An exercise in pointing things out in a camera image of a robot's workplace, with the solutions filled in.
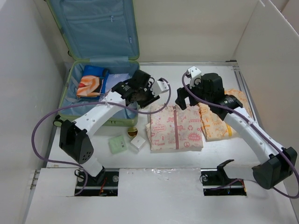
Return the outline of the blue princess cloth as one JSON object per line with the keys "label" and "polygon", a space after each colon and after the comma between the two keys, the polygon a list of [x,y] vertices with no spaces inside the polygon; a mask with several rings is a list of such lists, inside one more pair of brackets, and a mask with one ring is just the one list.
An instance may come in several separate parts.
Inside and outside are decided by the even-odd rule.
{"label": "blue princess cloth", "polygon": [[120,73],[120,74],[109,74],[107,78],[105,78],[103,82],[103,88],[101,93],[105,94],[110,89],[112,89],[115,85],[117,85],[119,82],[123,82],[130,78],[130,75],[128,73]]}

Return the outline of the blue orange cloth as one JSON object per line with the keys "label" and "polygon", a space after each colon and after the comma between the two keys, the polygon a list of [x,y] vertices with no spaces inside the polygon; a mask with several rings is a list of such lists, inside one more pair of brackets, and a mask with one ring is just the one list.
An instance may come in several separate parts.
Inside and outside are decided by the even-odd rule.
{"label": "blue orange cloth", "polygon": [[106,91],[109,70],[87,65],[77,88],[78,98],[99,99]]}

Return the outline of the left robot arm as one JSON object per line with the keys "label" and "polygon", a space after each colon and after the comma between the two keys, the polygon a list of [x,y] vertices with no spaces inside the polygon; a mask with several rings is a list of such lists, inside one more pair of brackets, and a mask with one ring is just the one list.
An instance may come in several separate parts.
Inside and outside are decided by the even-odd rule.
{"label": "left robot arm", "polygon": [[142,70],[112,87],[98,105],[74,121],[63,121],[60,128],[59,147],[87,172],[88,180],[99,185],[104,181],[105,168],[93,155],[91,137],[112,116],[123,109],[133,115],[160,97],[151,91],[154,78]]}

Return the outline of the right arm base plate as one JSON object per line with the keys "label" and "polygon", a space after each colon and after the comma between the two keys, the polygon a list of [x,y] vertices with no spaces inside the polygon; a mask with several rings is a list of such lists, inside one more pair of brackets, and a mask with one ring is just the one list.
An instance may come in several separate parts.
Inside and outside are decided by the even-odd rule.
{"label": "right arm base plate", "polygon": [[246,196],[244,181],[230,179],[217,169],[201,169],[199,180],[203,185],[204,196]]}

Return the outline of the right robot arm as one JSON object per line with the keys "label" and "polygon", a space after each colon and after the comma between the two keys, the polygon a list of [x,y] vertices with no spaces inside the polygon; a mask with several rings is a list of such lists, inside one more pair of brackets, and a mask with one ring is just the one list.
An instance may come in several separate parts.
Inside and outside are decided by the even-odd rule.
{"label": "right robot arm", "polygon": [[237,179],[251,180],[264,189],[273,189],[289,176],[299,176],[295,168],[297,152],[276,142],[250,117],[240,100],[226,94],[218,74],[202,75],[200,70],[192,67],[182,76],[186,77],[190,82],[177,90],[176,104],[185,110],[185,99],[188,98],[191,106],[198,103],[208,105],[214,114],[239,134],[258,159],[258,164],[249,166],[228,166],[232,160],[222,163],[217,167],[218,182],[226,184]]}

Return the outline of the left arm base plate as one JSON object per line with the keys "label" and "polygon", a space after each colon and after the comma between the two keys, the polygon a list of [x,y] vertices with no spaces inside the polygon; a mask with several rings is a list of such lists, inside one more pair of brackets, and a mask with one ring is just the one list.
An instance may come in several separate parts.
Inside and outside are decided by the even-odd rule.
{"label": "left arm base plate", "polygon": [[91,177],[88,177],[87,184],[82,190],[85,183],[85,173],[82,170],[74,171],[76,176],[75,196],[118,196],[119,169],[108,169],[102,182],[97,183]]}

